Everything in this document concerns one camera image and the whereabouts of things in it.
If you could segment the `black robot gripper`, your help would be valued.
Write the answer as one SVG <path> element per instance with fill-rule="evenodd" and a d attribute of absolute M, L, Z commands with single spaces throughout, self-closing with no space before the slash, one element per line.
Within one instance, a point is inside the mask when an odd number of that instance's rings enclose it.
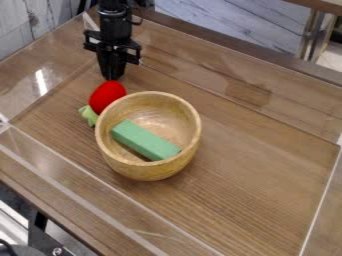
<path fill-rule="evenodd" d="M 102 44 L 108 52 L 114 51 L 121 55 L 124 61 L 114 64 L 113 74 L 110 60 L 98 60 L 102 77 L 106 80 L 117 80 L 124 75 L 126 63 L 140 63 L 141 46 L 130 39 L 130 36 L 132 26 L 140 25 L 141 22 L 132 21 L 132 12 L 129 9 L 120 11 L 98 9 L 97 14 L 100 16 L 100 30 L 84 31 L 84 48 L 96 51 L 96 44 L 92 42 L 92 40 L 96 40 Z"/>

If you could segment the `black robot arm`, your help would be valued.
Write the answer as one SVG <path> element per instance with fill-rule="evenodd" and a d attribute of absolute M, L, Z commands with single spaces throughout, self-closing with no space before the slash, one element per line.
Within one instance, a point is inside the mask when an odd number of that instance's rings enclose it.
<path fill-rule="evenodd" d="M 96 53 L 100 72 L 106 80 L 117 80 L 126 64 L 140 63 L 141 46 L 130 39 L 132 20 L 128 0 L 98 0 L 100 30 L 85 30 L 84 49 Z"/>

